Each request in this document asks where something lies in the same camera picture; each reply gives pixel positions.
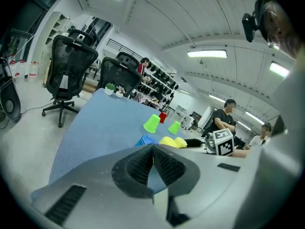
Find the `window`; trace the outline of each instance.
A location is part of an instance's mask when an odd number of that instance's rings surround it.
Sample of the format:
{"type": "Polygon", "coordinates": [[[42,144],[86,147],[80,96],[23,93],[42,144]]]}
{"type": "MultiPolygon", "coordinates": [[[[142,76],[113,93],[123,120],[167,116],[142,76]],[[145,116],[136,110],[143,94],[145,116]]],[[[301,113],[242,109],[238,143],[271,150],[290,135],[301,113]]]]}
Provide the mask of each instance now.
{"type": "Polygon", "coordinates": [[[107,21],[95,18],[88,26],[86,32],[94,39],[93,47],[96,48],[105,33],[109,30],[111,24],[107,21]]]}
{"type": "Polygon", "coordinates": [[[13,19],[1,39],[0,56],[8,59],[16,55],[16,60],[26,61],[32,40],[41,20],[56,0],[28,0],[13,19]]]}

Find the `yellow cup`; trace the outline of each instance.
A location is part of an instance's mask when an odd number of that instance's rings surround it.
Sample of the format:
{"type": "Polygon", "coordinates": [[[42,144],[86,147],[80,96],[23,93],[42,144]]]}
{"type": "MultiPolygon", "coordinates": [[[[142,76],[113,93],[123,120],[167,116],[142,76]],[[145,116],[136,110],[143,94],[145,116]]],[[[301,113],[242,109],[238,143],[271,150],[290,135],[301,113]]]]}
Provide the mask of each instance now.
{"type": "Polygon", "coordinates": [[[172,140],[169,136],[165,136],[164,138],[161,139],[159,144],[164,144],[172,147],[177,147],[177,144],[174,140],[172,140]]]}
{"type": "Polygon", "coordinates": [[[184,139],[182,139],[181,137],[177,137],[175,139],[175,143],[177,145],[178,148],[181,148],[181,147],[187,147],[187,143],[184,139]]]}

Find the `plastic cup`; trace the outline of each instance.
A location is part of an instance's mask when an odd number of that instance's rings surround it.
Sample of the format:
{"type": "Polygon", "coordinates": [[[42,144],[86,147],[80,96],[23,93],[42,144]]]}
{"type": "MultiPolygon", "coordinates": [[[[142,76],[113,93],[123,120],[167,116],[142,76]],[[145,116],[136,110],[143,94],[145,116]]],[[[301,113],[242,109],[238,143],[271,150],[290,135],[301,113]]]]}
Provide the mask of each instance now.
{"type": "Polygon", "coordinates": [[[155,133],[158,127],[158,124],[160,122],[160,117],[153,114],[149,120],[143,124],[143,127],[146,131],[150,132],[150,133],[155,133]]]}
{"type": "Polygon", "coordinates": [[[178,147],[178,148],[187,147],[186,141],[185,141],[183,138],[181,138],[181,137],[177,137],[177,138],[175,139],[175,143],[177,144],[177,147],[178,147]]]}
{"type": "Polygon", "coordinates": [[[138,143],[135,145],[135,147],[144,144],[156,144],[156,143],[157,141],[150,135],[143,135],[141,139],[138,141],[138,143]]]}
{"type": "Polygon", "coordinates": [[[178,121],[175,121],[169,128],[168,130],[173,133],[173,134],[177,134],[179,128],[180,128],[181,124],[178,121]]]}
{"type": "Polygon", "coordinates": [[[165,119],[166,119],[166,117],[167,117],[167,114],[164,113],[164,112],[161,112],[161,114],[159,115],[159,117],[160,117],[160,123],[163,124],[164,121],[165,121],[165,119]]]}
{"type": "Polygon", "coordinates": [[[176,142],[173,139],[171,139],[169,136],[165,136],[164,138],[162,138],[159,144],[177,147],[176,142]]]}

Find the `small succulent plant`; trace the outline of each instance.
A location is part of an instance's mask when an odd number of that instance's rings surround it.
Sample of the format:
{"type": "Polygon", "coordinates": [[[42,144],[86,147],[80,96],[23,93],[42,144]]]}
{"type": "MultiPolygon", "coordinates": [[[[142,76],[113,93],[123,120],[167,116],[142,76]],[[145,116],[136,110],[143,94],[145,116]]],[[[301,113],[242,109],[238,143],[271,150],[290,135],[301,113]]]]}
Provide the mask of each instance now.
{"type": "Polygon", "coordinates": [[[125,94],[126,93],[126,91],[125,91],[125,89],[124,89],[124,87],[122,87],[122,86],[118,86],[118,88],[119,88],[119,93],[121,93],[121,94],[125,94]]]}
{"type": "Polygon", "coordinates": [[[106,84],[106,88],[108,88],[109,90],[114,90],[115,89],[115,85],[112,83],[107,83],[106,84]]]}

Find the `green cup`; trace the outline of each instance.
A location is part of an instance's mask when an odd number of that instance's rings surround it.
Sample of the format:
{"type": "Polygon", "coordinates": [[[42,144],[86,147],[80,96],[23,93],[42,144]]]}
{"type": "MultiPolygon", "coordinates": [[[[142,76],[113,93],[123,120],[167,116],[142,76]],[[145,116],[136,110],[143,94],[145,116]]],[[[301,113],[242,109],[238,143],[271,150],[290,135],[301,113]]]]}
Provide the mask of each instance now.
{"type": "Polygon", "coordinates": [[[143,125],[144,129],[150,133],[155,133],[160,122],[160,117],[153,114],[149,120],[143,125]]]}
{"type": "Polygon", "coordinates": [[[179,128],[180,128],[181,124],[178,121],[175,121],[169,128],[168,130],[173,133],[173,134],[177,134],[179,128]]]}

